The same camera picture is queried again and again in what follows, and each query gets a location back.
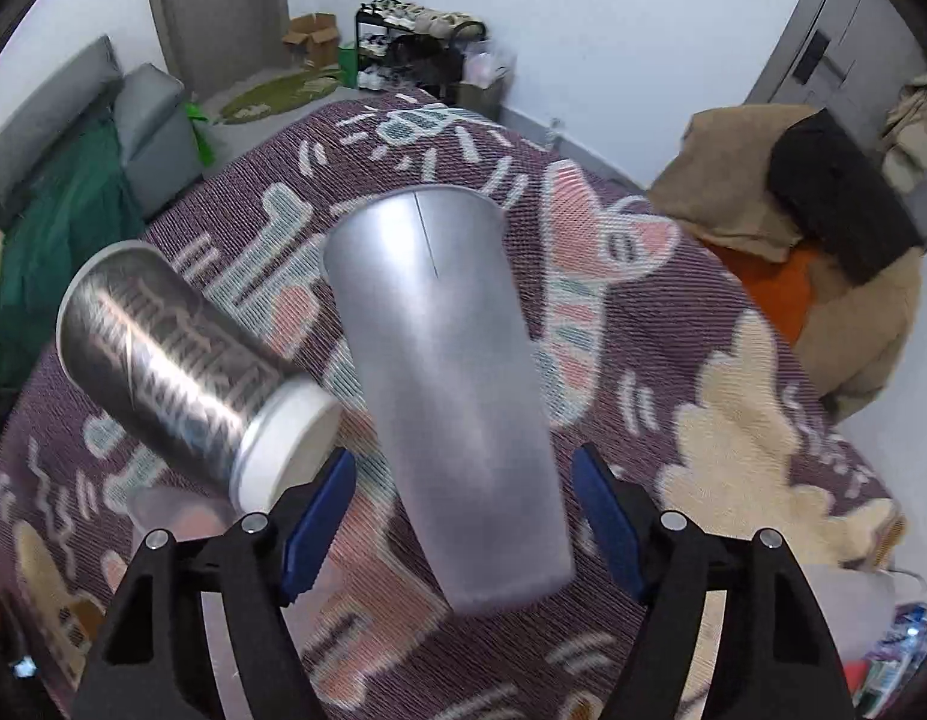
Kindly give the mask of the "frosted clear plastic cup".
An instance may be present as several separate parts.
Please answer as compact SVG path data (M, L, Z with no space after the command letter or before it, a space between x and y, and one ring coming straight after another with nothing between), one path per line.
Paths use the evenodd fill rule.
M136 541L152 530L167 530L177 541L220 535L234 523L235 512L227 500L206 497L187 489L139 489L127 502Z

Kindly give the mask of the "grey interior door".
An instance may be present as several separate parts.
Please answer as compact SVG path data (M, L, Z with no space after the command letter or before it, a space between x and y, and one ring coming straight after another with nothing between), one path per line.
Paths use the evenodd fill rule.
M170 75L196 101L245 82L263 70L283 70L287 0L149 0Z

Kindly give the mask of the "white plastic bag bin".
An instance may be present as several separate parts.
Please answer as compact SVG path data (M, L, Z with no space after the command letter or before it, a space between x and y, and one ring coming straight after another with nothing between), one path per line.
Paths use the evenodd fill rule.
M515 54L496 41L475 41L466 44L461 57L457 104L483 115L484 119L499 121L514 75Z

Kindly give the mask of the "grey sofa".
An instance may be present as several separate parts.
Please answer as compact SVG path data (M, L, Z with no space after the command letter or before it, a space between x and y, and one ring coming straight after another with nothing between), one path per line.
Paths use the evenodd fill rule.
M203 174L187 92L175 76L143 64L125 73L108 37L73 55L0 130L0 221L22 211L22 187L97 117L115 127L116 162L149 220Z

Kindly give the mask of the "tan chair with coat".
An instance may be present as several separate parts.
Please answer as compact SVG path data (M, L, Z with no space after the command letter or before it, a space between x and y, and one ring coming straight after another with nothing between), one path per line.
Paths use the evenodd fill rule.
M658 211L742 282L836 421L886 387L916 323L923 246L867 283L807 241L766 188L771 149L821 109L745 104L694 114L680 153L649 188Z

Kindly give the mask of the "cardboard box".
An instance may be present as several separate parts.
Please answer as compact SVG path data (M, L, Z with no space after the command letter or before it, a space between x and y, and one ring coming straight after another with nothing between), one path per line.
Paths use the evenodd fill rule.
M307 13L289 21L283 44L292 54L315 68L338 63L340 30L331 13Z

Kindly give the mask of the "plaid scarf on door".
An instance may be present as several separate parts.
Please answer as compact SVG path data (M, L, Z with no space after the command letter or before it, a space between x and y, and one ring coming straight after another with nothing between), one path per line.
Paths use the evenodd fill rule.
M927 73L902 87L881 134L881 172L896 192L913 192L927 174Z

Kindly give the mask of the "dark patterned paper cup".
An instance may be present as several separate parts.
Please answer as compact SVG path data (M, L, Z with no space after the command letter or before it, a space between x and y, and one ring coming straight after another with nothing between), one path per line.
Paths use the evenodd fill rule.
M240 512L314 481L341 406L173 270L122 241L77 270L56 317L76 387L167 465Z

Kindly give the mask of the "green blanket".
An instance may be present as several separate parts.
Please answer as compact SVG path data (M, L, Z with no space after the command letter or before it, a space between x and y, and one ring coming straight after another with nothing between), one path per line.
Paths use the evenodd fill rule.
M107 114L59 142L17 198L26 206L8 229L0 262L0 387L8 388L26 383L52 341L76 271L100 249L144 229Z

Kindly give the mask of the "grey entrance door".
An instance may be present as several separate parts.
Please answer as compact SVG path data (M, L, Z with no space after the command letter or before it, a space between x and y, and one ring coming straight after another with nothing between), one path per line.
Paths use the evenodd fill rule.
M881 128L927 55L890 0L799 0L749 104L824 106L849 128Z

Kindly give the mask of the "green oval floor mat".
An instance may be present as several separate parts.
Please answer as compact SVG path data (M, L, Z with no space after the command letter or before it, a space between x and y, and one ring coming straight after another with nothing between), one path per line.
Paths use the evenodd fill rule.
M219 121L226 125L251 124L301 109L325 98L341 85L341 71L337 68L304 70L280 76L254 86L219 110Z

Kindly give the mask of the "black shoe rack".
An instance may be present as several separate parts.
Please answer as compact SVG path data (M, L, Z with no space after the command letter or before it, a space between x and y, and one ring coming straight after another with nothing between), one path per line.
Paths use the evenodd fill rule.
M356 88L421 88L443 103L458 98L465 50L488 28L476 16L404 0L370 0L354 15Z

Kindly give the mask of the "black garment on chair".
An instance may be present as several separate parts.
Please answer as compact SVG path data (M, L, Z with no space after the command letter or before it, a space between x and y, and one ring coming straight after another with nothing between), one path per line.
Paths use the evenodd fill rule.
M774 143L766 188L852 283L867 283L922 247L909 211L829 110L808 115Z

